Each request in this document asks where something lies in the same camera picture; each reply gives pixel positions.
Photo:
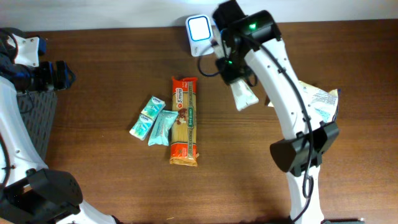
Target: white wall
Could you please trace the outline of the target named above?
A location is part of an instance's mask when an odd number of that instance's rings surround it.
[[[0,0],[0,27],[69,30],[182,26],[224,0]],[[397,19],[398,0],[238,0],[245,14],[268,10],[277,22]]]

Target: wooden table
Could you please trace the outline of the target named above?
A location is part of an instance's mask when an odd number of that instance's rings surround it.
[[[279,24],[299,79],[341,89],[341,134],[324,155],[327,219],[398,219],[398,20]],[[84,198],[125,223],[249,223],[287,217],[282,139],[266,94],[238,113],[220,77],[202,77],[184,28],[39,32],[46,60],[77,74],[58,94],[46,163],[72,173]],[[214,70],[214,57],[203,61]],[[169,147],[128,131],[151,95],[172,103],[171,77],[198,77],[198,167],[170,165]]]

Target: light blue packet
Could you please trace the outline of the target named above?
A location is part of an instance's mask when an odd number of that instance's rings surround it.
[[[141,111],[141,113],[155,121],[157,115],[164,108],[165,105],[166,104],[163,100],[152,96],[145,108]]]
[[[178,116],[178,111],[162,110],[149,136],[148,146],[153,144],[169,145],[169,130]]]
[[[149,133],[150,127],[152,127],[153,123],[154,123],[153,120],[151,120],[145,115],[140,114],[138,121],[131,128],[130,134],[143,141],[147,136],[147,134]]]

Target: pasta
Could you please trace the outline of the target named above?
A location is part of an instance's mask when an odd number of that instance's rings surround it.
[[[178,111],[172,126],[171,164],[197,166],[197,80],[173,79],[173,111]]]

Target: green light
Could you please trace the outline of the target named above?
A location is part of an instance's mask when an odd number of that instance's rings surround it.
[[[256,23],[253,23],[253,24],[250,24],[250,25],[249,25],[249,28],[252,29],[252,30],[254,30],[254,29],[256,29],[256,26],[257,26],[257,24],[256,24]]]

